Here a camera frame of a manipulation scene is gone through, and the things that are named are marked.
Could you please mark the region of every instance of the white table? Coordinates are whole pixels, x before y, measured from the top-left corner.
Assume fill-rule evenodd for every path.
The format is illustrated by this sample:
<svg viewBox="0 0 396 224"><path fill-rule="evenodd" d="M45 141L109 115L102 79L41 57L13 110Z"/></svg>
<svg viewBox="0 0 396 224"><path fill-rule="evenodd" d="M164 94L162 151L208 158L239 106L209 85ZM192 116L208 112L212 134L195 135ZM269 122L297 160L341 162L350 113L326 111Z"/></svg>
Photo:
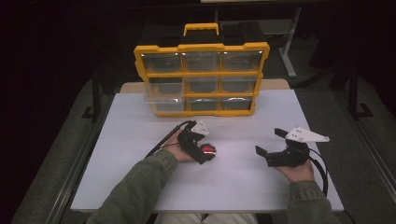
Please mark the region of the white table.
<svg viewBox="0 0 396 224"><path fill-rule="evenodd" d="M255 146L281 151L286 143L274 135L274 128L289 131L298 125L309 129L291 90L261 91L253 116L233 118L158 118L145 105L143 93L117 94L71 209L91 212L100 207L134 164L187 119L205 121L210 135L200 144L213 144L218 155L203 165L181 163L154 212L265 213L286 209L289 183L277 170L267 167ZM308 145L318 150L316 144ZM315 174L321 186L318 170ZM331 179L328 198L334 211L344 210Z"/></svg>

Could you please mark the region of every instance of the black wire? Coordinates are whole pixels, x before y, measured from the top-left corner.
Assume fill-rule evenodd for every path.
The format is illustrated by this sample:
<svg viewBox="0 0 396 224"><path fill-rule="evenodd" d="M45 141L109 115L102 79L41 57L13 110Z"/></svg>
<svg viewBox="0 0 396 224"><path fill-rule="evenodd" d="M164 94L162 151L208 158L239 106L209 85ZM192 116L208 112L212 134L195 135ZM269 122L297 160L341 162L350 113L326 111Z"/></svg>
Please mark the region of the black wire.
<svg viewBox="0 0 396 224"><path fill-rule="evenodd" d="M319 157L320 157L320 159L323 161L323 164L324 164L324 168L326 169L326 176L329 174L329 170L327 169L327 164L326 164L326 161L325 160L323 160L323 157L322 156L320 156L320 154L319 153L317 153L314 149L311 149L311 148L309 148L309 150L311 150L311 151L313 151L313 152L315 152Z"/></svg>
<svg viewBox="0 0 396 224"><path fill-rule="evenodd" d="M154 154L156 151L160 150L161 147L162 147L162 145L163 145L174 133L176 133L176 132L181 128L181 126L183 126L183 125L185 125L185 124L187 124L187 123L190 123L190 122L191 122L190 120L187 120L187 121L184 121L184 122L182 122L181 124L177 125L169 134L167 134L167 135L165 136L165 138L164 138L163 140L161 140L161 142L159 142L159 143L157 144L157 146L155 146L155 147L148 153L148 155L147 155L145 158L151 156L151 155Z"/></svg>
<svg viewBox="0 0 396 224"><path fill-rule="evenodd" d="M328 179L328 177L327 177L327 167L326 167L326 172L323 170L323 167L320 165L320 163L317 161L317 160L314 160L312 157L310 157L309 156L309 153L308 154L305 154L303 151L301 151L299 148L293 148L294 150L296 150L296 151L298 151L298 152L300 152L300 153L302 153L303 155L305 155L306 157L308 157L308 159L309 160L311 160L313 163L314 163L314 165L318 168L318 171L320 172L320 175L321 175L321 177L322 177L322 180L323 180L323 193L324 193L324 195L325 196L327 196L327 190L329 189L329 179Z"/></svg>
<svg viewBox="0 0 396 224"><path fill-rule="evenodd" d="M168 144L168 145L165 145L165 146L160 147L160 149L161 149L161 148L164 148L164 147L174 146L174 145L178 145L178 143Z"/></svg>
<svg viewBox="0 0 396 224"><path fill-rule="evenodd" d="M353 216L350 215L350 213L346 209L344 209L344 213L349 217L349 219L352 221L353 224L357 224L355 218L353 218Z"/></svg>

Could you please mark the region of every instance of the green sleeve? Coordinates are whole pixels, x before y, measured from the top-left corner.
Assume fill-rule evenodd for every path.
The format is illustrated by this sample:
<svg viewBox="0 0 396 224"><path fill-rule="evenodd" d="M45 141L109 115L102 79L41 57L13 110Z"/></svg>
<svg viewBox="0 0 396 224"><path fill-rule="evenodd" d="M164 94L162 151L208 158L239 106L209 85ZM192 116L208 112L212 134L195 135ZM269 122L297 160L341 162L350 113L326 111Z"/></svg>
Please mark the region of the green sleeve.
<svg viewBox="0 0 396 224"><path fill-rule="evenodd" d="M138 162L87 223L146 223L176 167L176 158L166 150Z"/></svg>
<svg viewBox="0 0 396 224"><path fill-rule="evenodd" d="M332 205L315 181L290 184L288 217L290 224L340 224L332 213Z"/></svg>

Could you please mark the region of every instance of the yellow organizer case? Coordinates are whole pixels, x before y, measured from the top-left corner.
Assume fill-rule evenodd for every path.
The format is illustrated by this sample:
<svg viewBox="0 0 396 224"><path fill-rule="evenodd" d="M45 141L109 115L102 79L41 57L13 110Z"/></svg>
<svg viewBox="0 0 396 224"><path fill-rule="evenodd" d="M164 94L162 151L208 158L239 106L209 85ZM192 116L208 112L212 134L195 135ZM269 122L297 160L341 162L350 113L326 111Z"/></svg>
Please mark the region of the yellow organizer case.
<svg viewBox="0 0 396 224"><path fill-rule="evenodd" d="M163 41L157 35L166 27L148 30L134 56L151 111L161 117L252 115L270 47L251 23L227 27L223 34L217 23L186 24L180 36L173 29Z"/></svg>

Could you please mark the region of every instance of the organizer handle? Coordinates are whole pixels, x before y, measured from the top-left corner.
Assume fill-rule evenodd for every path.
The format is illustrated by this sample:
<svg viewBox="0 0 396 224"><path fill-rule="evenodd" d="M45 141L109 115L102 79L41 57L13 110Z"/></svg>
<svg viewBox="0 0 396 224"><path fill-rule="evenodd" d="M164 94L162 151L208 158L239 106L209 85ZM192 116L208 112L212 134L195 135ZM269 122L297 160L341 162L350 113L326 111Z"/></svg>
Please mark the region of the organizer handle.
<svg viewBox="0 0 396 224"><path fill-rule="evenodd" d="M186 24L183 35L186 36L189 30L216 30L216 34L219 35L219 25L216 22Z"/></svg>

